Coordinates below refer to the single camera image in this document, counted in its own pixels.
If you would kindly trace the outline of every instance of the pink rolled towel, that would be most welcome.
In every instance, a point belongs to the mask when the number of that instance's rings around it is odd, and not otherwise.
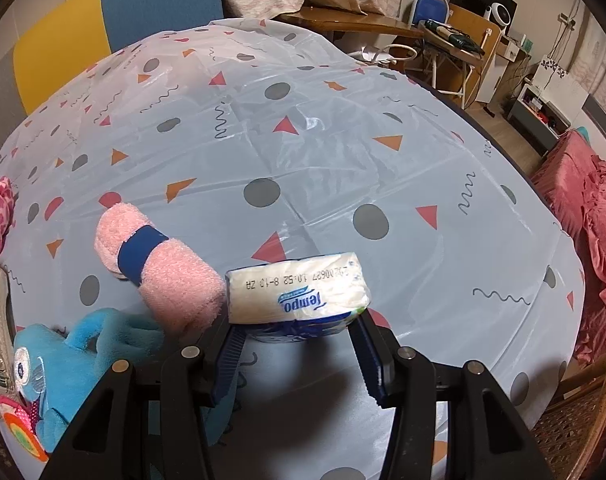
[[[135,206],[107,209],[96,228],[94,248],[119,278],[139,285],[145,304],[166,332],[204,330],[225,301],[221,277],[187,245],[167,238]]]

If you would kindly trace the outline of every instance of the plastic tablecloth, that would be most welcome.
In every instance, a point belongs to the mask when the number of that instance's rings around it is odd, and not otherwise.
[[[145,312],[92,248],[123,201],[221,274],[356,252],[401,344],[484,362],[530,426],[573,349],[581,263],[530,184],[431,92],[301,28],[223,20],[117,52],[18,126],[4,174],[19,195],[0,257],[19,326]],[[368,397],[347,332],[248,340],[238,388],[217,478],[378,478],[393,413]]]

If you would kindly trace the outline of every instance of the gray circle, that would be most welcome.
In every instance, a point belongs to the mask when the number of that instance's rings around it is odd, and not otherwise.
[[[271,178],[256,178],[243,189],[243,197],[249,205],[267,207],[281,196],[281,187]]]
[[[178,117],[173,119],[168,119],[163,121],[161,124],[157,126],[157,131],[160,134],[164,134],[165,132],[169,132],[171,129],[176,127],[178,124],[181,124],[181,120]]]
[[[483,366],[483,363],[480,363],[478,361],[470,361],[467,366],[468,370],[474,375],[481,375],[486,370],[486,367]]]
[[[543,281],[548,284],[550,288],[557,286],[557,277],[554,274],[554,270],[550,266],[545,270],[545,276]]]
[[[278,101],[289,94],[290,86],[287,83],[274,83],[265,89],[265,97]]]
[[[401,346],[397,350],[397,355],[401,357],[401,359],[414,359],[416,357],[416,350],[409,346]]]
[[[374,204],[363,204],[356,208],[352,217],[356,232],[369,240],[381,240],[389,231],[385,213]]]
[[[156,57],[148,59],[147,62],[143,65],[143,72],[152,72],[152,70],[155,70],[158,67],[158,64],[159,60]]]
[[[563,376],[566,374],[566,370],[568,369],[568,362],[563,361],[560,365],[558,365],[558,382],[561,382]]]
[[[510,400],[513,405],[518,406],[525,401],[525,397],[528,396],[530,390],[530,379],[525,372],[519,373],[512,383],[510,388]]]
[[[93,274],[90,274],[83,280],[83,283],[81,283],[81,288],[79,290],[81,303],[83,303],[85,306],[93,305],[99,297],[99,291],[99,279]]]
[[[506,192],[506,195],[512,201],[512,203],[516,204],[516,197],[514,196],[512,190],[509,187],[504,186],[503,184],[501,184],[501,188],[503,188],[503,190]]]
[[[321,480],[365,480],[365,475],[352,467],[338,467],[321,476]]]
[[[390,119],[394,119],[395,121],[398,121],[400,123],[402,123],[403,121],[401,119],[399,119],[397,116],[395,116],[394,114],[391,114],[390,112],[383,112],[383,115],[387,115]]]
[[[112,365],[112,370],[114,370],[118,374],[123,373],[128,368],[129,368],[129,363],[127,361],[125,361],[125,359],[119,359],[118,361],[115,361],[114,364]]]
[[[183,350],[181,350],[181,355],[186,359],[194,359],[198,357],[201,353],[201,350],[197,346],[186,346]]]
[[[76,170],[78,170],[78,168],[80,168],[81,166],[84,166],[86,164],[87,164],[87,155],[85,155],[83,153],[83,155],[77,156],[76,160],[72,164],[72,171],[76,171]]]
[[[34,219],[36,218],[36,215],[38,215],[38,204],[35,202],[30,206],[30,210],[27,211],[27,223],[31,224]]]

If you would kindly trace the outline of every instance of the plush toy eye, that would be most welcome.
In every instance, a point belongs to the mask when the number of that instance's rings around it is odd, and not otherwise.
[[[20,386],[25,386],[30,380],[30,354],[25,346],[17,348],[14,354],[14,378]]]

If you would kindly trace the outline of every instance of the blue plush toy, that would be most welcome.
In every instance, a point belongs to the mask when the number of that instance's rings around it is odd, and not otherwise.
[[[90,347],[96,340],[96,351]],[[163,344],[157,322],[102,308],[78,322],[67,338],[34,324],[14,339],[14,376],[23,397],[38,410],[36,436],[46,452],[56,447],[102,375],[118,359],[139,364]]]

